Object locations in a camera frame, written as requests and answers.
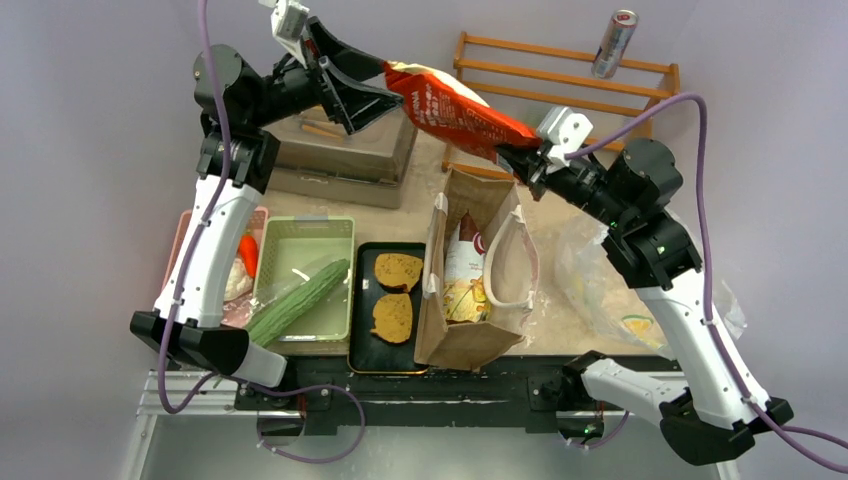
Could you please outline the red cassava chips packet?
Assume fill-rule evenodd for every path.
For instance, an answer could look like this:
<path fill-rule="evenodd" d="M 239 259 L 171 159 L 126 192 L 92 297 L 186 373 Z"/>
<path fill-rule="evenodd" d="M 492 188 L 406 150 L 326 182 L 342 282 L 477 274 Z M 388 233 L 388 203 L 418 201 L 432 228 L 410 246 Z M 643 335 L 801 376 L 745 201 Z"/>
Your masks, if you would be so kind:
<path fill-rule="evenodd" d="M 429 135 L 468 154 L 496 160 L 498 146 L 533 148 L 535 130 L 503 114 L 454 76 L 417 63 L 386 61 L 385 83 L 404 98 L 403 110 Z"/>

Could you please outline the brown paper bag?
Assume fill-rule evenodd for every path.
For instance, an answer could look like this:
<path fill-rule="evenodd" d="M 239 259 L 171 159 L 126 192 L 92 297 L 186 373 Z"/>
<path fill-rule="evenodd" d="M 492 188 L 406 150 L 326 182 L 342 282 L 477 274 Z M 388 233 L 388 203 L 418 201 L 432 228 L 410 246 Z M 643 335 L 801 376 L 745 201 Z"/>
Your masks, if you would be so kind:
<path fill-rule="evenodd" d="M 447 317 L 447 257 L 463 216 L 478 228 L 484 257 L 461 294 L 487 302 L 480 320 L 458 322 Z M 415 361 L 466 371 L 492 362 L 523 341 L 538 284 L 539 255 L 516 185 L 450 171 L 434 201 L 428 229 Z"/>

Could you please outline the clear plastic grocery bag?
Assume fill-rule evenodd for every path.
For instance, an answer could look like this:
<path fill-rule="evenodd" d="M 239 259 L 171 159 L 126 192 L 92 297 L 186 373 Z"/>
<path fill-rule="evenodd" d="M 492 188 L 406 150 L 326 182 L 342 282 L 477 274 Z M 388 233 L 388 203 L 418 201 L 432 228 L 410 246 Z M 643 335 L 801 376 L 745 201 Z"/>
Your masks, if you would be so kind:
<path fill-rule="evenodd" d="M 654 315 L 609 263 L 602 248 L 606 233 L 589 216 L 565 222 L 555 257 L 557 285 L 594 333 L 673 360 Z"/>

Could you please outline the snack packet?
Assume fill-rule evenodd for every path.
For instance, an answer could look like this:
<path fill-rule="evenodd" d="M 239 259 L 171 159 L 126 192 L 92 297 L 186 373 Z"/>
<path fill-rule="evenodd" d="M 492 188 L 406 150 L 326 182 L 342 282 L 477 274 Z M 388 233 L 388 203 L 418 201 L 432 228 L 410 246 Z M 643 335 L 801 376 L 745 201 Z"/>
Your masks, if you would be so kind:
<path fill-rule="evenodd" d="M 449 324 L 484 321 L 491 309 L 484 289 L 486 247 L 469 212 L 452 232 L 444 262 L 443 316 Z"/>

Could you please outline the brown bread piece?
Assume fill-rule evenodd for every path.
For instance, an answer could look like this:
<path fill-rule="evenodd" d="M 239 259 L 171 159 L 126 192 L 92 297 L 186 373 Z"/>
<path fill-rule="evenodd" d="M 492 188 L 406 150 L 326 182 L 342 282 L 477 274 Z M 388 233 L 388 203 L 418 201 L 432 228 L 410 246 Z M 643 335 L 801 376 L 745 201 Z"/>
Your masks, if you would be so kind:
<path fill-rule="evenodd" d="M 383 287 L 410 293 L 418 283 L 423 260 L 408 254 L 381 253 L 374 263 L 374 275 Z"/>
<path fill-rule="evenodd" d="M 374 325 L 370 333 L 385 342 L 401 344 L 410 339 L 413 308 L 409 294 L 386 294 L 372 310 Z"/>

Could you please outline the orange carrot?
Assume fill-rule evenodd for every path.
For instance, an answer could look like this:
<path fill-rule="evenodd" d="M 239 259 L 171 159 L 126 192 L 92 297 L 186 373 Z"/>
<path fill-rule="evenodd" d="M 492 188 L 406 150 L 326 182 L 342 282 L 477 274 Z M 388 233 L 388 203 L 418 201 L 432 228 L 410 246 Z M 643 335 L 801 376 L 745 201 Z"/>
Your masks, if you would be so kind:
<path fill-rule="evenodd" d="M 241 236 L 238 245 L 238 254 L 244 264 L 245 271 L 250 278 L 255 278 L 259 263 L 259 246 L 250 233 Z"/>

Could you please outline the white cauliflower piece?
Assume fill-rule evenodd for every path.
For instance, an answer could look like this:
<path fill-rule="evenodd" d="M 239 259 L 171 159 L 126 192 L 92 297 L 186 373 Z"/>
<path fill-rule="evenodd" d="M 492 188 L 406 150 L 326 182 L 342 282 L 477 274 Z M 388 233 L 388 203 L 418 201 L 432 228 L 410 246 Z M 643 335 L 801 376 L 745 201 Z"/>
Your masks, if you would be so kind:
<path fill-rule="evenodd" d="M 253 289 L 253 278 L 248 274 L 243 260 L 236 257 L 225 286 L 224 302 L 230 302 Z"/>

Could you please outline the green bumpy cucumber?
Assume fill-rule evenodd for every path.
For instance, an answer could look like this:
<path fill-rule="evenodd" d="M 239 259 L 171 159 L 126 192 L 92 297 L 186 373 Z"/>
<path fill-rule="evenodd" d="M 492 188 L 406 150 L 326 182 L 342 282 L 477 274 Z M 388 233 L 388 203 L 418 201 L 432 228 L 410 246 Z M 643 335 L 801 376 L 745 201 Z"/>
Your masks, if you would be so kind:
<path fill-rule="evenodd" d="M 338 259 L 327 263 L 308 279 L 298 276 L 295 286 L 274 286 L 269 294 L 254 295 L 251 317 L 245 330 L 260 347 L 268 347 L 285 329 L 334 293 L 347 279 L 350 261 Z"/>

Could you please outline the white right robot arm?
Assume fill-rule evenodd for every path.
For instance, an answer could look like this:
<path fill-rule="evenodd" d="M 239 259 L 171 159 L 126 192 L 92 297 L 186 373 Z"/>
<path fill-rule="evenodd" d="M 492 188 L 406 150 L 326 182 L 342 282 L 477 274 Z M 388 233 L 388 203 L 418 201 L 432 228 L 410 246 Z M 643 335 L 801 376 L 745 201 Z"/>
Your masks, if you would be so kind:
<path fill-rule="evenodd" d="M 705 247 L 667 211 L 683 178 L 664 144 L 637 138 L 610 167 L 587 155 L 554 173 L 546 172 L 543 150 L 502 145 L 497 152 L 534 197 L 556 194 L 605 226 L 609 262 L 652 313 L 686 380 L 672 387 L 591 351 L 563 368 L 562 406 L 621 407 L 656 425 L 671 449 L 696 466 L 737 459 L 758 434 L 792 418 L 789 403 L 744 369 L 704 297 Z"/>

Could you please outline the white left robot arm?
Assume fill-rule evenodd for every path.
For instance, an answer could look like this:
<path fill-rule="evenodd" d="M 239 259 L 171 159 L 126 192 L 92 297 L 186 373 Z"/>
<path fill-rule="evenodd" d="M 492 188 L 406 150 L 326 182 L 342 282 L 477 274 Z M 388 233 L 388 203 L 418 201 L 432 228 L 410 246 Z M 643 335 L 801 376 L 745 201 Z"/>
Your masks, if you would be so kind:
<path fill-rule="evenodd" d="M 315 17 L 269 75 L 234 48 L 206 44 L 194 63 L 194 98 L 204 139 L 195 205 L 177 261 L 154 307 L 134 313 L 130 330 L 176 360 L 259 385 L 272 408 L 297 399 L 285 359 L 222 324 L 225 283 L 243 231 L 265 193 L 279 151 L 267 126 L 313 107 L 357 133 L 403 99 L 373 87 L 384 61 L 332 35 Z"/>

